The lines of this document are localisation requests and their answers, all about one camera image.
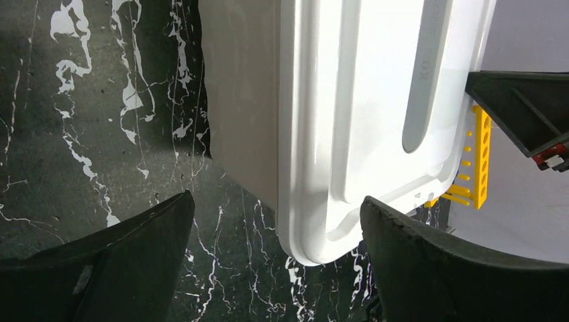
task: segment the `gray wall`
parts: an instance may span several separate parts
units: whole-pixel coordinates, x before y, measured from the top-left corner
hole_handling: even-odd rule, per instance
[[[569,1],[497,0],[482,68],[569,71]],[[458,237],[520,256],[569,263],[569,173],[542,172],[497,128],[488,200],[453,203]]]

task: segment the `black marble surface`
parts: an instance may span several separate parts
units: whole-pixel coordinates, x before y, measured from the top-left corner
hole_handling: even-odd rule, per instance
[[[344,321],[365,247],[304,267],[270,209],[208,157],[197,1],[0,1],[0,258],[25,258],[185,189],[194,227],[168,321]],[[437,225],[438,211],[418,216]]]

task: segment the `red component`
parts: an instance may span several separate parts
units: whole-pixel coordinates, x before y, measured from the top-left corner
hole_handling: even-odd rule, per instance
[[[568,153],[567,148],[563,144],[558,143],[552,146],[551,148],[548,148],[547,150],[532,156],[531,158],[533,159],[533,161],[535,161],[535,163],[537,163],[539,167],[545,166],[546,168],[549,168],[549,166],[546,164],[546,160],[548,160],[552,156],[562,157],[567,153]]]

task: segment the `white plastic box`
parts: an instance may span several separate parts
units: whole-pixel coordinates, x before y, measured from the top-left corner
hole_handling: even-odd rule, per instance
[[[200,2],[211,154],[275,210],[282,248],[332,262],[372,195],[444,193],[495,0]]]

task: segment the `yellow plastic part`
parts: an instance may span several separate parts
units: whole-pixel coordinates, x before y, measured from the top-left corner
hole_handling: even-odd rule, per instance
[[[427,201],[427,202],[425,203],[425,207],[430,208],[430,207],[436,205],[436,204],[437,204],[437,201],[439,201],[439,197],[436,197],[435,199],[433,199],[433,200],[431,200],[431,201]]]
[[[480,106],[472,111],[476,114],[476,137],[474,138],[474,208],[482,207],[488,197],[488,163],[490,162],[490,117]]]
[[[453,195],[449,195],[449,194],[447,194],[447,193],[444,193],[441,197],[443,197],[443,198],[445,198],[445,199],[448,199],[448,200],[450,200],[450,201],[454,201],[454,202],[456,202],[456,203],[461,203],[461,204],[463,204],[463,205],[465,205],[465,206],[470,206],[470,201],[464,200],[464,199],[462,199],[462,198],[455,197],[455,196],[453,196]]]
[[[470,181],[470,177],[467,176],[466,174],[459,173],[457,177],[458,177],[459,179],[464,180],[464,181]]]
[[[472,201],[474,203],[472,206],[476,210],[479,210],[488,197],[488,163],[490,162],[490,131],[492,121],[488,114],[478,105],[472,108],[472,112],[476,115],[474,132],[474,191],[453,184],[441,197],[465,206],[469,206],[470,201]],[[472,136],[472,134],[471,131],[466,132],[466,136],[468,137]],[[464,151],[471,152],[472,148],[470,146],[464,146]],[[467,160],[462,160],[460,163],[463,166],[472,165],[472,163]],[[457,177],[465,181],[470,180],[469,176],[462,173],[459,173]],[[438,198],[435,198],[433,201],[428,201],[425,203],[425,207],[432,207],[437,201]]]
[[[451,195],[461,196],[464,198],[470,198],[471,196],[470,189],[464,188],[463,186],[457,186],[456,184],[451,185],[450,188],[447,190],[447,193]]]

